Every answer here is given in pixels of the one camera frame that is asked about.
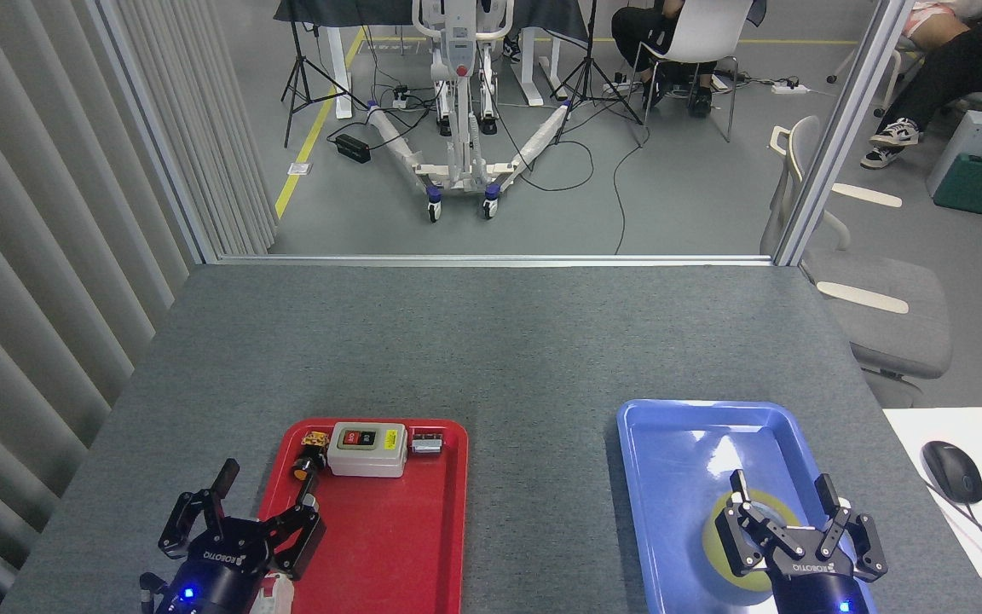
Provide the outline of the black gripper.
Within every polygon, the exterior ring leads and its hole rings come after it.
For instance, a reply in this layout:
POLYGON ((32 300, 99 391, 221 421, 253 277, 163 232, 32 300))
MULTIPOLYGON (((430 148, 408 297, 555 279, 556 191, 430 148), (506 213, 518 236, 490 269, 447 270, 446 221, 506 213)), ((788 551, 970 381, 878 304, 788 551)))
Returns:
POLYGON ((315 495, 302 493, 268 521, 225 519, 223 498, 240 472, 226 459, 213 484, 183 492, 159 537, 169 559, 187 556, 161 590, 156 613, 248 613, 268 569, 299 580, 326 531, 315 495), (206 529, 190 544, 196 517, 206 529))
POLYGON ((744 471, 730 477, 731 502, 714 520, 722 549, 734 576, 746 576, 765 561, 779 613, 869 613, 860 582, 876 582, 888 563, 867 513, 855 513, 838 496, 831 478, 814 479, 827 522, 823 531, 786 527, 753 503, 744 471), (839 547, 849 534, 856 552, 850 559, 839 547))

